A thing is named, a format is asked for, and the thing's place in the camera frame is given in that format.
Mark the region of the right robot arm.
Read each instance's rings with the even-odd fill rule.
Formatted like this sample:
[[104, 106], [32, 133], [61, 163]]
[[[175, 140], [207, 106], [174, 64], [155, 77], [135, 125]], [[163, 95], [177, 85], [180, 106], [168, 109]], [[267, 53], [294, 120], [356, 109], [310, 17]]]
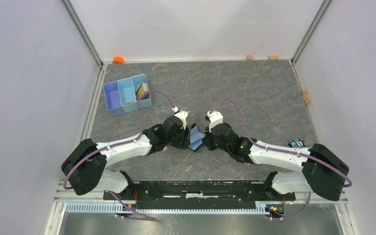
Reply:
[[206, 127], [203, 143], [209, 151], [220, 149], [239, 163], [274, 165], [289, 173], [273, 173], [263, 194], [275, 200], [282, 194], [307, 191], [338, 201], [348, 179], [349, 167], [326, 146], [290, 148], [240, 137], [227, 123]]

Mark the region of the black card holder wallet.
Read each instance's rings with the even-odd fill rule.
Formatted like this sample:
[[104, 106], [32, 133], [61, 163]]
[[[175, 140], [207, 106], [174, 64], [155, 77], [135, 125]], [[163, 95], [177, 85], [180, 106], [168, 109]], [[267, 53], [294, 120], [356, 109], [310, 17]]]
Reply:
[[205, 134], [200, 131], [196, 123], [191, 125], [188, 148], [193, 152], [197, 152], [201, 148], [201, 146], [204, 144], [203, 143], [204, 137], [205, 137]]

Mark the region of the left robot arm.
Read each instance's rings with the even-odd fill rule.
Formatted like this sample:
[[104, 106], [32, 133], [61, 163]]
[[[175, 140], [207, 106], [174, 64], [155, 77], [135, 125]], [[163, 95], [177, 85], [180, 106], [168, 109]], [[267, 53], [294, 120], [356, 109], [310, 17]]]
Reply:
[[175, 113], [162, 124], [118, 141], [81, 141], [61, 165], [65, 175], [63, 188], [74, 190], [76, 195], [84, 195], [97, 189], [115, 192], [121, 199], [131, 198], [134, 186], [125, 173], [109, 171], [107, 168], [132, 157], [161, 152], [167, 146], [186, 149], [190, 135], [187, 117], [188, 113], [185, 111]]

